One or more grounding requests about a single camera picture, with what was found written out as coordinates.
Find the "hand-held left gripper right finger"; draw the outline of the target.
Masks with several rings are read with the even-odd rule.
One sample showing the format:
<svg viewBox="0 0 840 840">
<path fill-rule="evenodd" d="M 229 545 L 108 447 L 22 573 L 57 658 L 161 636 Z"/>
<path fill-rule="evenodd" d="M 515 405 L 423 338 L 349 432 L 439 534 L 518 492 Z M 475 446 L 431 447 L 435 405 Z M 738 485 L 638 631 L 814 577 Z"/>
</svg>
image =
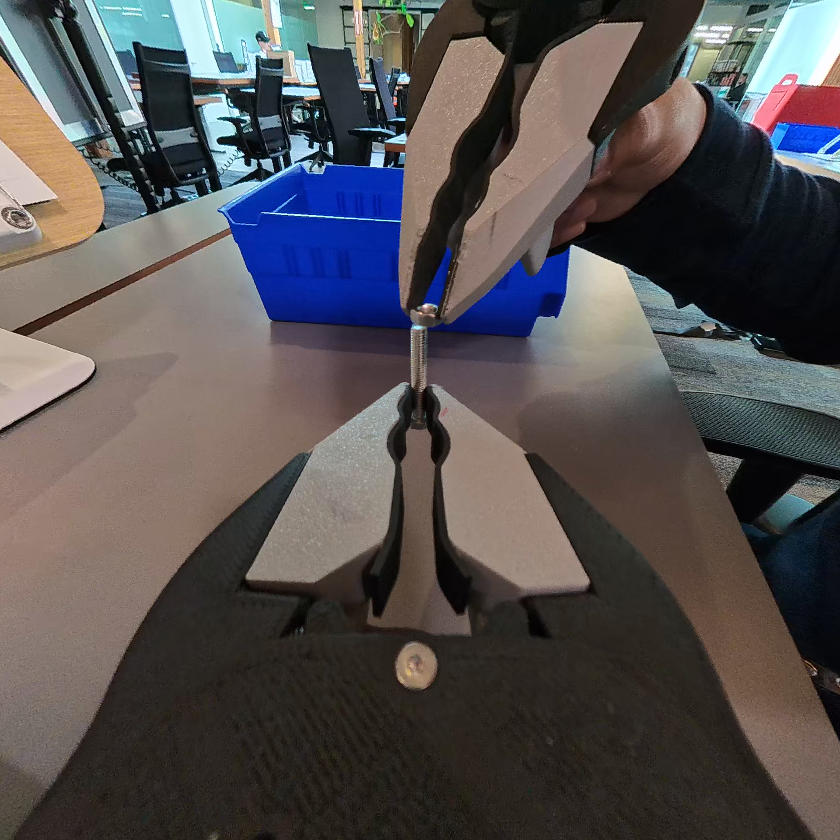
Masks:
<svg viewBox="0 0 840 840">
<path fill-rule="evenodd" d="M 454 612 L 591 585 L 526 452 L 445 389 L 427 388 L 437 582 Z"/>
</svg>

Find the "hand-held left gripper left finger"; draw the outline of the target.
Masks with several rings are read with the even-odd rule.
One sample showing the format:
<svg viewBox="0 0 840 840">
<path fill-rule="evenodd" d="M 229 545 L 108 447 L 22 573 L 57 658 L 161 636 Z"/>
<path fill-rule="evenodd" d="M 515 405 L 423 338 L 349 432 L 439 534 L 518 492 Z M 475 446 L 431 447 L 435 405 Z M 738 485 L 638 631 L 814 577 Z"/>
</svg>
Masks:
<svg viewBox="0 0 840 840">
<path fill-rule="evenodd" d="M 402 383 L 311 450 L 247 572 L 250 588 L 383 614 L 400 570 L 412 402 Z"/>
</svg>

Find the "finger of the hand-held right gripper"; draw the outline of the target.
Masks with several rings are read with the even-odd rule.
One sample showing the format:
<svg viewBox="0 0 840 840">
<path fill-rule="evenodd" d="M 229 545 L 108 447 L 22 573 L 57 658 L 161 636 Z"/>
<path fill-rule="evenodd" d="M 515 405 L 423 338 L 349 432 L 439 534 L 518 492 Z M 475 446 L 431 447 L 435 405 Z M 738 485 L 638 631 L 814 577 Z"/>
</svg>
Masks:
<svg viewBox="0 0 840 840">
<path fill-rule="evenodd" d="M 541 59 L 519 104 L 509 153 L 465 222 L 441 304 L 444 323 L 483 298 L 522 257 L 531 272 L 542 267 L 556 218 L 592 173 L 588 133 L 643 27 L 596 24 Z"/>
<path fill-rule="evenodd" d="M 407 133 L 398 259 L 405 312 L 429 301 L 450 257 L 440 312 L 454 301 L 456 261 L 466 223 L 487 195 L 501 138 L 511 121 L 511 58 L 485 36 L 451 40 Z"/>
</svg>

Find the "long silver bolt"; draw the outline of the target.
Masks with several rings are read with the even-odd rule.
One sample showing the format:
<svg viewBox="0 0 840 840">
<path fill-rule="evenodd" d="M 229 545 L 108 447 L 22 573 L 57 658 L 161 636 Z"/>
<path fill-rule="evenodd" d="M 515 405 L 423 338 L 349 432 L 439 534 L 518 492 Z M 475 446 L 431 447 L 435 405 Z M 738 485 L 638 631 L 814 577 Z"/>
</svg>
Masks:
<svg viewBox="0 0 840 840">
<path fill-rule="evenodd" d="M 426 421 L 425 394 L 427 389 L 428 327 L 414 323 L 410 331 L 412 426 L 424 428 Z"/>
</svg>

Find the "person's right forearm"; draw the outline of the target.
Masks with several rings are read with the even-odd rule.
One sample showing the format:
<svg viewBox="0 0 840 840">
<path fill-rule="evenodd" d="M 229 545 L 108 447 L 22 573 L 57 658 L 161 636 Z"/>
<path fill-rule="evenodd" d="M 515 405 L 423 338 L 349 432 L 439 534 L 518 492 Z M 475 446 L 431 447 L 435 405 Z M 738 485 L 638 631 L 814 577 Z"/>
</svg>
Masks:
<svg viewBox="0 0 840 840">
<path fill-rule="evenodd" d="M 678 171 L 574 243 L 799 361 L 839 362 L 838 181 L 778 162 L 768 137 L 707 89 Z"/>
</svg>

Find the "person's right hand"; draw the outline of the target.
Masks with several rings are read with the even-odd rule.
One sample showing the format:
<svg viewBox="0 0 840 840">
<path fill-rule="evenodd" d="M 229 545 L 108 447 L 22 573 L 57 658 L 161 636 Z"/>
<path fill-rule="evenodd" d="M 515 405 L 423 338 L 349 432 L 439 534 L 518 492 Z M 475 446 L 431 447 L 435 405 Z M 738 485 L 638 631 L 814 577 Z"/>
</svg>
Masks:
<svg viewBox="0 0 840 840">
<path fill-rule="evenodd" d="M 632 210 L 686 162 L 706 121 L 707 102 L 698 88 L 677 78 L 614 132 L 583 192 L 556 220 L 551 247 Z"/>
</svg>

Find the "blue plastic bin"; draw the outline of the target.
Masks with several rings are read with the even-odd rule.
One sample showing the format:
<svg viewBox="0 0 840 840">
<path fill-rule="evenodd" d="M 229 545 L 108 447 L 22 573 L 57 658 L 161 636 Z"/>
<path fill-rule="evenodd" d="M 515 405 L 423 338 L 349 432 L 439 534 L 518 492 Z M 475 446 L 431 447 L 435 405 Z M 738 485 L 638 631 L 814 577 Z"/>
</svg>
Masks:
<svg viewBox="0 0 840 840">
<path fill-rule="evenodd" d="M 272 321 L 404 329 L 398 251 L 404 170 L 302 164 L 223 205 L 234 241 Z M 516 264 L 440 332 L 528 337 L 564 304 L 570 251 L 528 276 Z"/>
</svg>

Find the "red plastic bin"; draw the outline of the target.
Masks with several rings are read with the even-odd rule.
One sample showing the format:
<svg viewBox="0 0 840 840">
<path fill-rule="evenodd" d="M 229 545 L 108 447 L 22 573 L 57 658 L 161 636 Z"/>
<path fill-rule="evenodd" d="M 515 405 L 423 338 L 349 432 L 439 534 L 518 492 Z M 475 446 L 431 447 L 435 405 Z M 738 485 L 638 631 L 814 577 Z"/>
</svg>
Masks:
<svg viewBox="0 0 840 840">
<path fill-rule="evenodd" d="M 839 86 L 809 86 L 798 76 L 784 76 L 761 101 L 752 117 L 753 126 L 771 135 L 779 123 L 839 128 Z"/>
</svg>

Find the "small blue bin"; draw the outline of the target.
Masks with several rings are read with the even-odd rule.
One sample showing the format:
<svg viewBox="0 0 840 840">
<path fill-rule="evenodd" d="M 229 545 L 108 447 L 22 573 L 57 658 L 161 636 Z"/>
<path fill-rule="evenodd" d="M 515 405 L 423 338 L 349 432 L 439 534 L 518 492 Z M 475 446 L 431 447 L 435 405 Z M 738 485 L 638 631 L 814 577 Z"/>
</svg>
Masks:
<svg viewBox="0 0 840 840">
<path fill-rule="evenodd" d="M 797 154 L 838 155 L 839 128 L 810 123 L 779 122 L 770 141 L 774 149 Z"/>
</svg>

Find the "black mesh office chair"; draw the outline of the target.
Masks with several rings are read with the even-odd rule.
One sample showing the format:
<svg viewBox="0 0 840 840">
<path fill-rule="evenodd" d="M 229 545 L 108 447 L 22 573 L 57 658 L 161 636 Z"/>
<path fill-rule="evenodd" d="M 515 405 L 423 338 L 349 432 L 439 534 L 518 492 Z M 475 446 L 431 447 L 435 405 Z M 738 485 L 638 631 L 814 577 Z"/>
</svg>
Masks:
<svg viewBox="0 0 840 840">
<path fill-rule="evenodd" d="M 710 454 L 737 459 L 727 495 L 754 524 L 803 477 L 839 480 L 839 420 L 798 406 L 719 392 L 682 391 Z"/>
</svg>

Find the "white board stand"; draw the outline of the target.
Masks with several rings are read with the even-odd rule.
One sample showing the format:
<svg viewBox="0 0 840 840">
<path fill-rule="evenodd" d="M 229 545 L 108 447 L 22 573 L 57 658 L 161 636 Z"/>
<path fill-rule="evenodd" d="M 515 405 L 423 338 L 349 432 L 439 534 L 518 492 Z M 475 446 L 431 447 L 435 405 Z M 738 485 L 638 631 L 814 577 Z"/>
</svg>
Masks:
<svg viewBox="0 0 840 840">
<path fill-rule="evenodd" d="M 1 190 L 2 252 L 35 245 L 42 234 L 35 217 Z M 1 330 L 1 428 L 6 429 L 90 381 L 87 356 Z"/>
</svg>

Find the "grey framed panel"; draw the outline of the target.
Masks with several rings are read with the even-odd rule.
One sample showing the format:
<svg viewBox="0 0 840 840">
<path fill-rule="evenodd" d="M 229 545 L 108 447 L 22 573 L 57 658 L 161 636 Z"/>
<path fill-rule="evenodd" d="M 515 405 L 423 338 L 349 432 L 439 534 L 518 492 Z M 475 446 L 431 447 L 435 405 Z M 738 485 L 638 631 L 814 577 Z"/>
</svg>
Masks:
<svg viewBox="0 0 840 840">
<path fill-rule="evenodd" d="M 77 12 L 77 23 L 85 36 L 102 84 L 122 125 L 127 130 L 144 129 L 146 122 L 140 102 L 131 88 L 96 3 L 73 1 L 71 4 Z"/>
</svg>

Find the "black tripod stand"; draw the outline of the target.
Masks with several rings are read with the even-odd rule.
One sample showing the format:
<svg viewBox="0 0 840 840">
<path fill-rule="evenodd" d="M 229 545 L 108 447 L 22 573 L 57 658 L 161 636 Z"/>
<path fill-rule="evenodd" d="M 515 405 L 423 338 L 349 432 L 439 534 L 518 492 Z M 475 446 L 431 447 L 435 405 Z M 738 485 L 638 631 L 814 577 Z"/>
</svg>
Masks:
<svg viewBox="0 0 840 840">
<path fill-rule="evenodd" d="M 128 166 L 138 192 L 149 214 L 156 214 L 161 207 L 152 189 L 152 183 L 135 149 L 130 132 L 125 128 L 122 118 L 114 107 L 110 90 L 102 77 L 98 63 L 79 23 L 76 6 L 71 1 L 47 2 L 48 15 L 60 20 L 66 32 L 70 46 L 76 54 L 80 67 L 87 78 L 99 108 L 116 140 L 124 163 Z"/>
</svg>

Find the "printed instruction sheet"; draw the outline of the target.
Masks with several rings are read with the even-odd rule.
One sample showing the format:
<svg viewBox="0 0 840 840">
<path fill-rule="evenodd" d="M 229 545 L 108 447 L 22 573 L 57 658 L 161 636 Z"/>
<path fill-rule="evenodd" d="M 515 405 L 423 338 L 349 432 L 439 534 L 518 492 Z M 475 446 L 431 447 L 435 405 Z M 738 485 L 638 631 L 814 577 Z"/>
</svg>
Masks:
<svg viewBox="0 0 840 840">
<path fill-rule="evenodd" d="M 27 207 L 57 199 L 57 195 L 1 140 L 1 188 Z"/>
</svg>

